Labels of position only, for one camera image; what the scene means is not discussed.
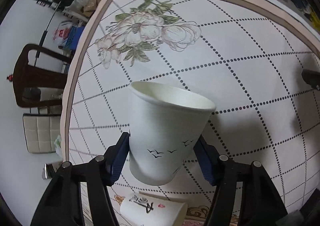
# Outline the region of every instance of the white flower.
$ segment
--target white flower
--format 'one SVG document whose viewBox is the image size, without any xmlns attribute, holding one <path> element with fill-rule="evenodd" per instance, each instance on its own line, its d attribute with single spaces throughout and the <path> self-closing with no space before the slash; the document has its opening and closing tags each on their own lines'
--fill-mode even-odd
<svg viewBox="0 0 320 226">
<path fill-rule="evenodd" d="M 116 48 L 116 44 L 114 44 L 112 37 L 109 34 L 96 40 L 95 45 L 98 48 L 98 58 L 106 69 L 109 68 L 111 60 L 115 60 L 116 63 L 118 63 L 120 59 L 120 52 Z"/>
<path fill-rule="evenodd" d="M 127 46 L 134 46 L 142 41 L 155 41 L 161 34 L 164 20 L 154 14 L 139 12 L 127 17 L 113 29 L 115 43 L 124 42 Z"/>
<path fill-rule="evenodd" d="M 162 40 L 171 49 L 183 51 L 188 45 L 194 44 L 201 35 L 201 29 L 195 22 L 178 22 L 166 25 L 161 29 Z"/>
</svg>

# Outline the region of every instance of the table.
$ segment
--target table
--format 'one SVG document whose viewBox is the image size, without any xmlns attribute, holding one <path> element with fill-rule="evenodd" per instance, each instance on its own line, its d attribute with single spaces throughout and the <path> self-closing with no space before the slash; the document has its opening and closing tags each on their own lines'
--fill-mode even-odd
<svg viewBox="0 0 320 226">
<path fill-rule="evenodd" d="M 237 162 L 260 161 L 288 212 L 300 209 L 320 170 L 320 92 L 301 77 L 303 68 L 320 71 L 320 43 L 305 26 L 266 0 L 102 0 L 79 41 L 64 92 L 66 160 L 79 164 L 103 154 L 129 131 L 129 84 L 160 82 L 214 101 L 205 140 Z M 82 190 L 90 218 L 84 184 Z M 119 213 L 129 193 L 185 200 L 186 219 L 204 221 L 215 187 L 192 153 L 160 187 L 135 179 L 127 160 L 108 190 L 119 223 L 130 225 Z"/>
</svg>

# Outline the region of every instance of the dark brown chair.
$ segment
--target dark brown chair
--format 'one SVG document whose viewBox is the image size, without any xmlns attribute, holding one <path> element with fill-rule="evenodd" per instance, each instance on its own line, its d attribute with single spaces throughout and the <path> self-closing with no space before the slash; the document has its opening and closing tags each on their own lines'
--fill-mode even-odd
<svg viewBox="0 0 320 226">
<path fill-rule="evenodd" d="M 64 89 L 67 83 L 67 74 L 48 71 L 28 65 L 28 55 L 31 50 L 39 50 L 40 52 L 43 52 L 58 60 L 69 64 L 71 63 L 71 59 L 69 57 L 56 53 L 42 46 L 36 44 L 27 44 L 24 46 L 14 67 L 12 79 L 17 105 L 22 108 L 62 105 L 61 99 L 44 101 L 23 100 L 25 88 L 47 87 Z"/>
</svg>

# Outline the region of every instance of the silver screw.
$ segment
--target silver screw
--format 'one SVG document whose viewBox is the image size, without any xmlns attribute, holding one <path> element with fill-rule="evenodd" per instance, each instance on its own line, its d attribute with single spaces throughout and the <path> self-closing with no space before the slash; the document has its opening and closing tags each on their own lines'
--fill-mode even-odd
<svg viewBox="0 0 320 226">
<path fill-rule="evenodd" d="M 253 162 L 253 165 L 254 165 L 255 167 L 261 167 L 261 163 L 260 163 L 259 161 L 254 161 L 254 162 Z"/>
<path fill-rule="evenodd" d="M 219 159 L 221 161 L 227 161 L 229 158 L 225 154 L 222 154 L 222 155 L 219 156 Z"/>
<path fill-rule="evenodd" d="M 97 155 L 97 156 L 95 157 L 95 160 L 96 160 L 97 162 L 101 162 L 101 161 L 104 160 L 104 156 L 103 156 L 103 155 Z"/>
<path fill-rule="evenodd" d="M 66 162 L 63 162 L 61 166 L 63 168 L 67 168 L 69 165 L 70 165 L 70 162 L 66 161 Z"/>
</svg>

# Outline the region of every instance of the overturned paper cup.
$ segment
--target overturned paper cup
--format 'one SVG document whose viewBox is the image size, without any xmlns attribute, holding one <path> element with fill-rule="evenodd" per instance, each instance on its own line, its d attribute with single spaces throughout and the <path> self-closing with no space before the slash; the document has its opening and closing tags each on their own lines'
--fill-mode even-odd
<svg viewBox="0 0 320 226">
<path fill-rule="evenodd" d="M 130 171 L 148 185 L 170 182 L 216 109 L 209 99 L 154 82 L 132 82 Z"/>
<path fill-rule="evenodd" d="M 121 215 L 135 225 L 181 226 L 188 205 L 132 193 L 120 206 Z"/>
</svg>

